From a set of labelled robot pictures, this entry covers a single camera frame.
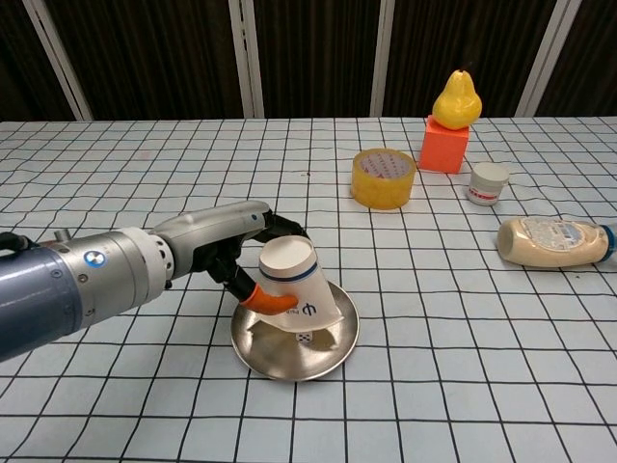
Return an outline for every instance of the cup logo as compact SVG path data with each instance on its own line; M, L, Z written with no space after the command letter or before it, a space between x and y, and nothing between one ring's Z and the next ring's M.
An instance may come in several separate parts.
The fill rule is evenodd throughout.
M315 306L306 303L305 306L302 308L302 313L304 315L313 316L315 313L317 313L317 309L315 309Z

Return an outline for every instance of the squeeze bottle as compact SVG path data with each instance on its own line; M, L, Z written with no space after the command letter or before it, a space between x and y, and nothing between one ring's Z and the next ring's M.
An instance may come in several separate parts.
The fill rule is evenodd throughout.
M497 250L503 259L520 265L567 267L608 259L615 236L617 224L524 217L501 224Z

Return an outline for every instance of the jar lid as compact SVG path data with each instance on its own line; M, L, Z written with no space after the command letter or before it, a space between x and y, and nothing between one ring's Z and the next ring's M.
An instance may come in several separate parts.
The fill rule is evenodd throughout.
M510 174L495 162L480 162L473 166L471 177L472 181L501 186L508 182Z

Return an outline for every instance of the small jar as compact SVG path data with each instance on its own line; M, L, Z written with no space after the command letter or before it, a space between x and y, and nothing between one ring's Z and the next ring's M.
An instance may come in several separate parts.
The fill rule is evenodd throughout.
M473 166L467 197L472 203L492 205L499 199L510 174L494 162L480 162Z

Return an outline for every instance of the orange cube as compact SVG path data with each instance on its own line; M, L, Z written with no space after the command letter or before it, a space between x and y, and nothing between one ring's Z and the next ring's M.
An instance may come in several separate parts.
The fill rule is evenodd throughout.
M428 117L419 168L446 174L458 174L469 140L469 127L450 130Z

